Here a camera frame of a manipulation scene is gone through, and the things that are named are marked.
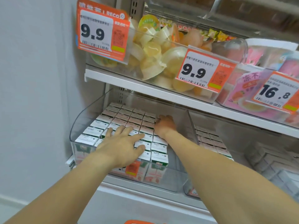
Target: refrigerator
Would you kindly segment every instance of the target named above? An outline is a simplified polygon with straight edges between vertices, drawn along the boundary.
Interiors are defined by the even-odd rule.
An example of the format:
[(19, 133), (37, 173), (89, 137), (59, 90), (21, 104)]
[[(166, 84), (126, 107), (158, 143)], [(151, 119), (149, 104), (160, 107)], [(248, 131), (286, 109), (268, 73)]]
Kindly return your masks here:
[[(93, 1), (140, 18), (148, 0)], [(253, 22), (241, 28), (236, 19), (232, 26), (228, 23), (232, 18), (223, 19), (226, 24), (219, 23), (216, 9), (220, 0), (201, 3), (201, 18), (187, 14), (183, 5), (177, 10), (171, 0), (162, 1), (151, 0), (148, 5), (156, 12), (163, 7), (168, 15), (178, 11), (184, 21), (207, 24), (205, 18), (211, 18), (210, 26), (227, 26), (240, 37), (260, 36), (254, 32), (263, 28)], [(297, 128), (186, 98), (86, 64), (86, 52), (75, 42), (76, 4), (77, 0), (0, 0), (0, 15), (6, 19), (0, 32), (0, 203), (23, 207), (71, 170), (70, 132), (78, 126), (78, 116), (86, 123), (84, 118), (90, 116), (84, 117), (82, 111), (90, 110), (96, 100), (98, 111), (112, 101), (130, 101), (134, 106), (135, 99), (146, 100), (147, 105), (155, 103), (161, 110), (167, 107), (174, 114), (182, 113), (180, 123), (187, 123), (192, 132), (197, 123), (212, 126), (231, 148), (235, 161), (249, 167), (244, 151), (252, 140), (299, 152)], [(273, 31), (261, 30), (261, 35)], [(275, 33), (284, 36), (281, 31)], [(295, 38), (290, 34), (287, 39)], [(129, 219), (215, 223), (203, 202), (185, 193), (190, 183), (173, 155), (175, 169), (179, 167), (175, 174), (181, 179), (175, 189), (109, 174), (78, 223), (125, 223)]]

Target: barcode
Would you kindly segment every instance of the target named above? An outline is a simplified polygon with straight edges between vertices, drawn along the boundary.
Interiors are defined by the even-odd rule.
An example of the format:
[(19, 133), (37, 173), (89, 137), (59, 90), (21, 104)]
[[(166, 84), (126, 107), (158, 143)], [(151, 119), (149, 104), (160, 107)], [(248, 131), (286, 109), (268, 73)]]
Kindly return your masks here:
[(100, 48), (100, 49), (103, 49), (103, 50), (109, 50), (108, 47), (106, 47), (106, 46), (100, 46), (100, 45), (97, 45), (97, 44), (92, 43), (92, 42), (82, 40), (82, 43), (85, 44), (85, 45), (90, 45), (90, 46)]
[(274, 106), (274, 107), (281, 107), (280, 104), (277, 104), (277, 103), (272, 102), (272, 101), (268, 101), (268, 100), (263, 99), (263, 98), (261, 98), (261, 97), (256, 97), (255, 99), (256, 99), (257, 101), (263, 102), (263, 103), (265, 103), (265, 104), (267, 104), (267, 105), (271, 105), (271, 106)]
[(202, 83), (195, 82), (195, 81), (192, 81), (192, 80), (190, 80), (190, 79), (185, 79), (185, 78), (183, 78), (183, 77), (180, 77), (180, 79), (181, 79), (181, 80), (184, 80), (185, 82), (190, 82), (190, 83), (195, 84), (195, 85), (198, 85), (198, 86), (202, 86), (202, 87), (205, 86), (205, 85), (202, 84)]

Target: pink product box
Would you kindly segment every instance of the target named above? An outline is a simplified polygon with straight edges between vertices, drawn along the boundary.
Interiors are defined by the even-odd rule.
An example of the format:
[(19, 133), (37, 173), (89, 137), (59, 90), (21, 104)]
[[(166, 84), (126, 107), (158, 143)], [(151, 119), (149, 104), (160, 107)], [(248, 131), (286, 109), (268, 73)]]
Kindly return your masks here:
[(281, 121), (289, 116), (287, 113), (268, 108), (266, 105), (249, 102), (252, 91), (255, 90), (262, 68), (249, 64), (239, 64), (220, 92), (217, 101), (228, 108), (245, 112), (265, 119)]

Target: white wall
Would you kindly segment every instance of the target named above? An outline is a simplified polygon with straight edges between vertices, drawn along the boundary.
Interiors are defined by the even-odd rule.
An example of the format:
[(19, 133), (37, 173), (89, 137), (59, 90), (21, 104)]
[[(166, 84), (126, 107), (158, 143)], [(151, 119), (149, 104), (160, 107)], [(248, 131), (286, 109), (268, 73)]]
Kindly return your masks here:
[(70, 126), (103, 93), (84, 82), (76, 1), (0, 0), (0, 198), (29, 202), (68, 172)]

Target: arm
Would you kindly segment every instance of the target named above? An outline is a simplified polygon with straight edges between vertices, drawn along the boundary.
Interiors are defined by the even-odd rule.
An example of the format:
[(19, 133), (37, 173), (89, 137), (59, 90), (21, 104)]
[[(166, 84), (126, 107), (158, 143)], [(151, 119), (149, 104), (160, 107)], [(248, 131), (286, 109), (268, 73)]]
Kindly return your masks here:
[(75, 224), (111, 169), (131, 164), (144, 152), (144, 145), (133, 146), (144, 134), (128, 136), (132, 130), (120, 126), (111, 136), (110, 128), (95, 152), (5, 224)]
[(170, 116), (155, 125), (180, 158), (198, 195), (219, 224), (298, 223), (299, 204), (266, 178), (189, 141)]

